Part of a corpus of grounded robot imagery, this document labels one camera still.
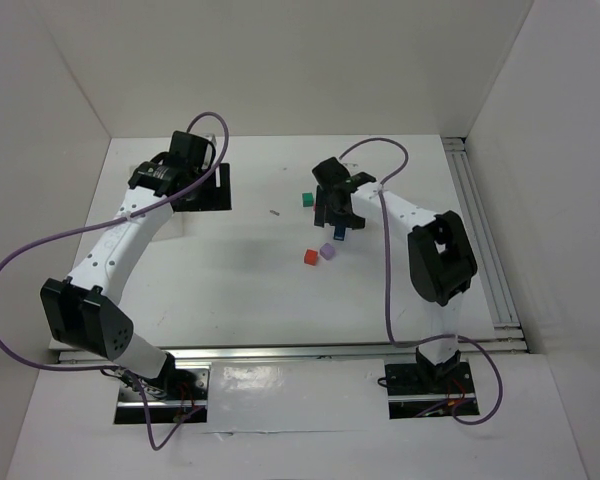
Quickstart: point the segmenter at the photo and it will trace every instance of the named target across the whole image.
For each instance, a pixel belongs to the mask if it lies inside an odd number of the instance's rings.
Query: purple cube
[[[325,260],[331,260],[335,254],[336,249],[333,248],[333,245],[330,243],[325,243],[322,247],[320,247],[320,255],[322,255]]]

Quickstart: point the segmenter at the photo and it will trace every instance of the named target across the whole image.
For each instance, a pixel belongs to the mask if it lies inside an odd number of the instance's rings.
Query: red cube
[[[307,249],[307,253],[304,254],[304,263],[315,266],[318,263],[318,252]]]

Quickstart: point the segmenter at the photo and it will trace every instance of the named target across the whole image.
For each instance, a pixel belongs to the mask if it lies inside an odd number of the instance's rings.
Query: black bracket
[[[434,365],[427,357],[420,353],[419,348],[416,348],[416,371],[420,380],[430,390],[435,389],[436,385],[446,380],[459,364],[460,350],[456,350],[456,353],[447,361]]]
[[[114,360],[129,345],[133,322],[100,292],[50,278],[40,298],[54,339]]]
[[[151,423],[171,423],[180,420],[182,415],[190,415],[186,423],[205,423],[207,421],[207,409],[200,406],[191,415],[192,404],[200,404],[200,400],[207,400],[209,388],[210,369],[205,367],[190,368],[186,370],[195,379],[190,384],[176,384],[177,395],[171,398],[161,398],[160,402],[149,404]],[[128,376],[123,375],[120,380],[122,384],[118,391],[118,405],[113,423],[116,425],[144,424],[144,407],[135,384]],[[145,392],[153,395],[152,387],[145,386]]]
[[[365,227],[365,219],[355,215],[351,208],[351,194],[361,185],[375,182],[371,175],[361,172],[351,176],[347,167],[337,158],[331,157],[320,162],[313,170],[318,182],[316,188],[316,208],[313,224],[357,230]]]
[[[384,368],[386,376],[381,379],[380,384],[387,388],[389,397],[445,394],[450,385],[460,385],[466,393],[475,393],[471,368],[467,362],[459,362],[444,378],[438,378],[436,382],[424,380],[417,364],[396,363],[385,365]]]
[[[207,151],[213,155],[207,163]],[[129,179],[129,187],[155,191],[156,196],[170,196],[188,187],[204,175],[215,160],[215,147],[204,137],[173,132],[168,152],[143,162]],[[230,165],[222,163],[200,187],[172,203],[175,212],[231,210]]]
[[[441,306],[471,285],[478,272],[462,219],[448,211],[407,236],[411,282],[422,298]],[[437,245],[444,246],[438,251]]]
[[[145,392],[157,399],[172,400],[179,398],[180,388],[186,386],[196,400],[202,399],[203,397],[198,395],[199,391],[195,387],[197,379],[195,373],[176,368],[175,357],[168,352],[166,355],[167,359],[156,378],[139,377]],[[122,374],[120,380],[132,390],[137,391],[135,382],[126,372]]]

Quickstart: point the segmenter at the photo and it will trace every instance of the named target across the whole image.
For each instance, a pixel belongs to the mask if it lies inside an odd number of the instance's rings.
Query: wire
[[[467,396],[467,391],[464,389],[462,384],[459,381],[457,381],[455,378],[452,378],[451,380],[453,381],[453,383],[456,384],[456,386],[460,390],[460,393],[462,394],[462,398],[460,400],[464,400],[464,398]]]
[[[442,400],[441,402],[438,403],[434,403],[433,405],[431,405],[429,408],[421,411],[420,413],[418,413],[417,415],[414,415],[413,418],[420,418],[420,417],[424,417],[425,415],[427,415],[428,413],[431,412],[435,412],[436,410],[442,408],[442,407],[448,407],[449,406],[449,400]]]
[[[176,417],[179,417],[180,414],[182,414],[182,409],[184,408],[185,393],[181,383],[178,384],[178,390],[180,390],[180,408],[178,408],[178,411],[176,412]]]
[[[340,155],[340,160],[342,160],[345,156],[347,156],[349,153],[351,153],[356,148],[358,148],[362,145],[365,145],[367,143],[371,143],[371,142],[389,143],[391,145],[398,147],[404,154],[404,161],[400,164],[400,166],[398,168],[396,168],[395,170],[393,170],[391,173],[389,173],[386,177],[384,177],[380,181],[381,187],[384,187],[384,185],[389,180],[391,180],[393,177],[395,177],[397,174],[399,174],[402,170],[404,170],[404,168],[407,166],[407,163],[409,162],[409,152],[404,147],[404,145],[402,145],[400,142],[397,142],[390,138],[384,138],[384,137],[366,138],[364,140],[361,140],[358,143],[353,144],[349,148],[347,148],[342,153],[342,155]],[[387,212],[387,203],[384,198],[383,188],[378,189],[378,198],[380,200],[380,207],[382,210],[382,224],[383,224],[382,226],[383,226],[383,231],[384,231],[384,262],[385,262],[384,319],[385,319],[385,327],[387,330],[387,337],[389,338],[389,343],[391,343],[391,345],[393,345],[394,347],[397,347],[397,348],[413,348],[413,347],[418,347],[420,345],[424,345],[425,343],[435,342],[436,340],[442,340],[445,338],[457,338],[458,340],[461,340],[465,343],[469,343],[469,344],[473,345],[476,349],[478,349],[478,351],[480,353],[482,353],[482,355],[484,355],[485,359],[487,360],[487,362],[493,369],[493,373],[495,374],[496,381],[498,382],[498,397],[496,399],[496,403],[489,413],[487,413],[484,417],[479,418],[478,420],[464,420],[457,415],[458,407],[461,406],[463,403],[465,403],[466,400],[464,402],[456,402],[451,410],[451,415],[458,423],[461,423],[463,425],[480,425],[482,423],[485,423],[489,419],[491,419],[497,413],[497,411],[500,409],[500,405],[502,404],[502,398],[504,397],[504,386],[502,384],[502,376],[500,375],[500,371],[498,370],[498,367],[496,366],[495,362],[491,358],[491,355],[489,355],[489,353],[482,347],[482,345],[480,345],[475,340],[472,340],[463,335],[453,335],[453,334],[435,335],[433,337],[425,338],[423,340],[419,340],[416,342],[398,342],[395,339],[395,337],[393,336],[393,328],[391,326],[391,240],[390,240],[390,232],[389,232],[389,214]],[[430,409],[427,409],[424,412],[421,412],[421,414],[418,414],[416,416],[421,416],[422,414],[426,414],[429,410]]]
[[[187,387],[187,391],[189,392],[189,400],[191,401],[191,409],[193,410],[195,408],[195,400],[193,399],[193,393],[191,392],[191,388],[189,388],[188,384],[185,384],[185,386]]]
[[[209,178],[211,175],[213,175],[213,173],[217,170],[217,168],[220,166],[220,164],[224,160],[224,157],[227,153],[227,149],[229,148],[229,127],[227,125],[227,122],[225,122],[224,118],[222,118],[219,114],[217,114],[215,112],[203,112],[203,113],[197,115],[191,121],[191,123],[189,124],[189,127],[187,128],[187,133],[189,133],[191,131],[191,129],[200,120],[202,120],[203,118],[206,118],[206,117],[215,118],[216,120],[218,120],[218,122],[220,122],[220,125],[222,126],[224,140],[223,140],[223,144],[222,144],[222,150],[220,151],[220,155],[218,156],[217,160],[212,163],[211,167],[209,168],[209,170],[207,170],[204,173],[204,175],[202,175],[200,178],[198,178],[191,185],[189,185],[186,188],[183,188],[179,192],[177,192],[169,197],[163,198],[162,200],[154,203],[153,205],[150,205],[145,208],[141,208],[140,210],[136,210],[135,212],[133,212],[130,215],[130,218],[135,218],[140,215],[144,215],[144,214],[150,212],[151,210],[155,210],[156,208],[159,208],[162,205],[166,205],[167,203],[174,202],[175,200],[178,200],[179,198],[181,198],[185,195],[188,195],[193,190],[195,190],[200,185],[202,185],[207,180],[207,178]],[[44,237],[44,238],[41,238],[34,242],[28,243],[27,245],[24,245],[23,247],[20,247],[17,250],[10,253],[9,255],[7,255],[0,262],[0,273],[14,259],[16,259],[20,255],[22,255],[23,253],[28,252],[29,250],[39,247],[40,245],[51,243],[56,240],[61,240],[63,238],[71,237],[74,235],[80,235],[82,233],[93,232],[96,230],[101,230],[103,228],[110,228],[115,225],[120,225],[121,223],[124,223],[126,221],[128,221],[127,217],[118,217],[113,220],[109,220],[107,222],[98,223],[96,225],[89,225],[89,226],[85,226],[85,227],[75,228],[73,230],[67,230],[66,232],[56,233],[55,235],[50,235],[48,237]],[[11,357],[15,361],[17,361],[23,365],[26,365],[27,367],[37,368],[38,370],[46,370],[46,371],[50,371],[50,372],[83,372],[83,371],[90,371],[90,370],[100,370],[100,372],[103,375],[111,376],[111,375],[107,374],[106,371],[107,370],[116,370],[119,368],[117,366],[112,366],[112,365],[94,365],[94,366],[81,366],[81,367],[75,367],[75,366],[64,367],[64,366],[58,366],[58,365],[44,365],[42,363],[33,362],[31,360],[28,360],[28,359],[22,357],[21,355],[17,354],[13,350],[11,350],[11,348],[9,348],[9,346],[7,346],[2,341],[1,338],[0,338],[0,349],[4,353],[6,353],[9,357]],[[167,435],[167,438],[165,438],[165,440],[160,445],[156,446],[155,441],[153,439],[153,432],[151,429],[151,415],[150,415],[150,411],[149,411],[149,403],[147,401],[147,395],[146,395],[144,388],[142,387],[142,383],[140,382],[138,377],[134,373],[132,373],[128,370],[127,370],[127,373],[129,374],[131,380],[134,382],[134,384],[138,388],[140,396],[142,397],[142,403],[144,406],[144,416],[145,416],[145,420],[147,422],[147,432],[149,435],[149,443],[151,444],[151,448],[158,451],[166,445],[166,443],[169,441],[169,439],[175,433],[175,431],[180,427],[180,425],[182,425],[186,420],[188,420],[194,413],[196,413],[200,409],[196,410],[196,409],[192,408],[192,410],[189,414],[181,417],[180,420],[178,421],[178,423],[173,427],[171,432]]]
[[[131,381],[134,383],[134,385],[138,389],[138,393],[140,393],[140,397],[142,398],[142,408],[144,409],[144,419],[147,424],[147,436],[149,437],[149,444],[151,445],[151,448],[156,452],[161,450],[167,444],[169,439],[171,439],[173,434],[176,433],[176,430],[178,430],[178,428],[180,428],[180,426],[184,422],[189,420],[191,417],[193,417],[193,415],[195,415],[196,413],[198,413],[200,410],[203,409],[203,407],[199,407],[197,409],[192,408],[189,413],[187,413],[186,415],[182,415],[178,419],[178,422],[169,431],[169,433],[167,434],[165,439],[162,441],[162,443],[160,445],[156,445],[156,441],[153,438],[153,428],[151,427],[151,411],[149,410],[149,401],[147,400],[147,394],[145,393],[144,387],[142,386],[142,382],[140,382],[140,379],[138,378],[138,376],[129,370],[127,370],[126,373],[131,378]]]

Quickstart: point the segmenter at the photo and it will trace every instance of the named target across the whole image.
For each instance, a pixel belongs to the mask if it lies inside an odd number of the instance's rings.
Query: green cube
[[[302,194],[302,206],[303,207],[313,207],[313,193],[303,193]]]

